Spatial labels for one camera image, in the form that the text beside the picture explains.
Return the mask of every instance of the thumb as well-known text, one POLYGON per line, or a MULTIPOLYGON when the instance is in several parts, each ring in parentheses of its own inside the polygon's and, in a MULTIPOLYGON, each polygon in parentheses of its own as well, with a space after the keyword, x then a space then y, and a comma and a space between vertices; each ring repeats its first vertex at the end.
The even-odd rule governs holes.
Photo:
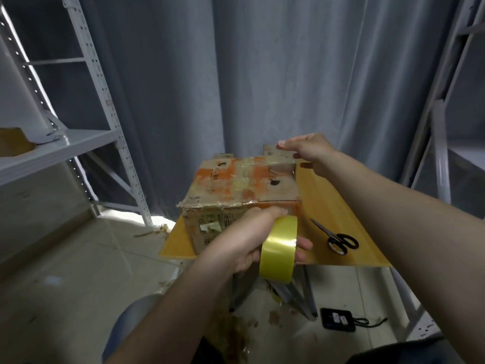
POLYGON ((291 150, 294 152, 298 152, 301 148, 301 145, 302 145, 302 141, 300 140, 293 141, 290 139, 290 140, 280 140, 278 142, 278 147, 280 147, 281 149, 291 150))

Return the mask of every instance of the yellow tape roll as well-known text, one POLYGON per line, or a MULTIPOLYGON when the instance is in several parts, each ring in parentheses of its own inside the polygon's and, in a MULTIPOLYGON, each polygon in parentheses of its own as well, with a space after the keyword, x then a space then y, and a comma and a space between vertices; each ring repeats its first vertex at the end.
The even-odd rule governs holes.
POLYGON ((264 279, 290 283, 293 275, 298 218, 277 218, 263 243, 259 261, 259 275, 264 279))

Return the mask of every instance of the yellow tabletop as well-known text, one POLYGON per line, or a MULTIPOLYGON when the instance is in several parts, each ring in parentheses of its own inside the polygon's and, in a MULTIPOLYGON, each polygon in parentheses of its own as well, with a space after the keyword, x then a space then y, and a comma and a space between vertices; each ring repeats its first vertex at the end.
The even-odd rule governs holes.
MULTIPOLYGON (((313 242, 313 249, 306 253, 307 264, 391 266, 332 184, 315 175, 313 170, 300 166, 296 169, 296 182, 303 201, 298 218, 298 235, 313 242), (335 233, 353 236, 359 241, 359 249, 349 249, 347 255, 331 251, 327 244, 327 235, 315 226, 310 218, 314 218, 335 233)), ((197 257, 182 216, 168 236, 160 256, 168 259, 197 257)))

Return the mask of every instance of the scissor handle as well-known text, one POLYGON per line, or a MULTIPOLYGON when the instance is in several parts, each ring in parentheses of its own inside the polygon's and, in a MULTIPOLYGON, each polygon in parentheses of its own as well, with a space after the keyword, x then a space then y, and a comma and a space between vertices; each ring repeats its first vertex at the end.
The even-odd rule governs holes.
POLYGON ((339 237, 342 240, 342 243, 350 249, 357 249, 359 247, 359 242, 357 241, 357 239, 351 237, 350 235, 337 234, 337 237, 339 237))
POLYGON ((328 238, 328 246, 330 247, 331 250, 333 250, 337 254, 340 254, 340 255, 347 254, 347 248, 343 245, 343 243, 340 240, 337 240, 333 237, 328 238))

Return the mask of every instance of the clear packing tape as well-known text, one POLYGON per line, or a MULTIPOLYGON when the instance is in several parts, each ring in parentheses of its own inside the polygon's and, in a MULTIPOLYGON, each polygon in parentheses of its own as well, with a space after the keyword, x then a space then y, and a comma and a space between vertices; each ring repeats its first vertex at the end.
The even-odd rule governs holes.
POLYGON ((290 283, 293 275, 296 251, 298 218, 277 218, 271 232, 263 243, 259 261, 259 275, 264 279, 290 283))

